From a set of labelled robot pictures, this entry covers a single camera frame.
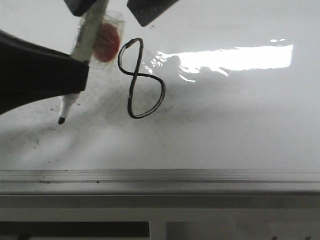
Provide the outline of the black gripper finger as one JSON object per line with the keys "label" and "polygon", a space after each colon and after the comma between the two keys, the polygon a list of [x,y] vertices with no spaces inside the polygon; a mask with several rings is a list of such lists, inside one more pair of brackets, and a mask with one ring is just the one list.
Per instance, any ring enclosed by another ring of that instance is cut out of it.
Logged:
{"label": "black gripper finger", "polygon": [[0,32],[0,112],[85,90],[89,62]]}
{"label": "black gripper finger", "polygon": [[178,0],[128,0],[127,7],[141,27],[145,27]]}

